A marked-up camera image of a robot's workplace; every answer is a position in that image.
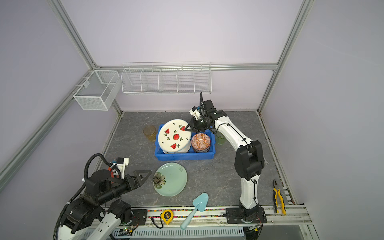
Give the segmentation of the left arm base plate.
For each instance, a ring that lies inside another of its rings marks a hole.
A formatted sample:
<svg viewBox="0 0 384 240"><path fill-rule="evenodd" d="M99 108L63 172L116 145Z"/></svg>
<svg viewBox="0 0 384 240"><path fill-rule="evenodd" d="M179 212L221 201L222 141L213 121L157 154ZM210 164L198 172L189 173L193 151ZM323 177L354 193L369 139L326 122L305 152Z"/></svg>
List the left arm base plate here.
<svg viewBox="0 0 384 240"><path fill-rule="evenodd" d="M147 209L131 209L131 221L129 226L144 226L147 221Z"/></svg>

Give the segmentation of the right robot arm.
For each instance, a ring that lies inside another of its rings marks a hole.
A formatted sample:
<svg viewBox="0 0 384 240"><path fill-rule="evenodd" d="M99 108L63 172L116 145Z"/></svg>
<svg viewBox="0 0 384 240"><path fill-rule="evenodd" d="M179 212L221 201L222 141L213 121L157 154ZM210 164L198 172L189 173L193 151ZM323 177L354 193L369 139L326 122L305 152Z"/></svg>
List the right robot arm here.
<svg viewBox="0 0 384 240"><path fill-rule="evenodd" d="M244 223L267 222L265 210L258 200L259 178L265 167L263 146L260 141L253 141L243 134L223 110L217 110L211 100L204 100L200 93L199 106L190 110L193 116L186 127L187 131L212 134L220 133L234 148L236 155L234 167L241 178L241 196L236 214L230 215Z"/></svg>

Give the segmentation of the green rimmed bottom plate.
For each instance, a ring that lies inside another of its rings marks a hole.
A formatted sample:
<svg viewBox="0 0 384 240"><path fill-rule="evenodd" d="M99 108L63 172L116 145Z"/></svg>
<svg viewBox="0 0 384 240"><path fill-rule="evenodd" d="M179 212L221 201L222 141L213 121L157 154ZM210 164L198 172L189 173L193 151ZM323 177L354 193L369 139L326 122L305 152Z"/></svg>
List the green rimmed bottom plate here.
<svg viewBox="0 0 384 240"><path fill-rule="evenodd" d="M177 163L166 163L158 168L153 177L155 191L163 197L181 193L188 181L186 169Z"/></svg>

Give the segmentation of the watermelon pattern plate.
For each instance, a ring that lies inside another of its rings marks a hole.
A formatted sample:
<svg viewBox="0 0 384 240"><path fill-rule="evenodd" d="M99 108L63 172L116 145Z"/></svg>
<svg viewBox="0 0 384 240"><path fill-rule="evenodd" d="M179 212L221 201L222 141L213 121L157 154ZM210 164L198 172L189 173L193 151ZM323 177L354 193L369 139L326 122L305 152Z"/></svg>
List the watermelon pattern plate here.
<svg viewBox="0 0 384 240"><path fill-rule="evenodd" d="M191 148L192 132L181 119L170 120L160 127L158 144L165 154L184 154Z"/></svg>

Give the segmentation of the orange patterned bowl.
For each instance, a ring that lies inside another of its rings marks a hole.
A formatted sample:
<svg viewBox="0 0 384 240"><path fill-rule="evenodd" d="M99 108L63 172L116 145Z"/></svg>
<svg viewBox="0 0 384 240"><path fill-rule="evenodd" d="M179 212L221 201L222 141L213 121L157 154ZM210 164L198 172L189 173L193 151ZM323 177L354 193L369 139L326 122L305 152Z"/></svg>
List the orange patterned bowl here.
<svg viewBox="0 0 384 240"><path fill-rule="evenodd" d="M192 137L191 146L196 153L206 153L210 150L211 139L207 134L198 133Z"/></svg>

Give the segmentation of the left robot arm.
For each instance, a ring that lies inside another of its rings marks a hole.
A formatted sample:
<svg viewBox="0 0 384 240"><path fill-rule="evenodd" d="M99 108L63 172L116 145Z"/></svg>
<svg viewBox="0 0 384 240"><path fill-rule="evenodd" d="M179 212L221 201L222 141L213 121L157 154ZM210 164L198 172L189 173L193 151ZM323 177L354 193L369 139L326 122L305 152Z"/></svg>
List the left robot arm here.
<svg viewBox="0 0 384 240"><path fill-rule="evenodd" d="M130 234L143 226L147 213L132 210L120 197L141 187L152 171L139 170L133 175L124 175L124 170L124 164L110 163L101 153L92 155L85 165L82 186L58 217L53 239L79 240L94 220L100 224L88 237L90 240L115 239L113 232L119 225L127 226Z"/></svg>

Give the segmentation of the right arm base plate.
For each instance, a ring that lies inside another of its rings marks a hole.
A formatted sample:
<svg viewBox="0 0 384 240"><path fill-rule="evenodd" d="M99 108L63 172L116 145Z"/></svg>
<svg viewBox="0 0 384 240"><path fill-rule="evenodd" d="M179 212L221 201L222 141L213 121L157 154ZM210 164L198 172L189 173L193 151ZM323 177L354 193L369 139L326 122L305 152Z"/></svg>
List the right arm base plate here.
<svg viewBox="0 0 384 240"><path fill-rule="evenodd" d="M224 217L228 224L265 224L267 217L264 208L256 206L252 209L226 208Z"/></svg>

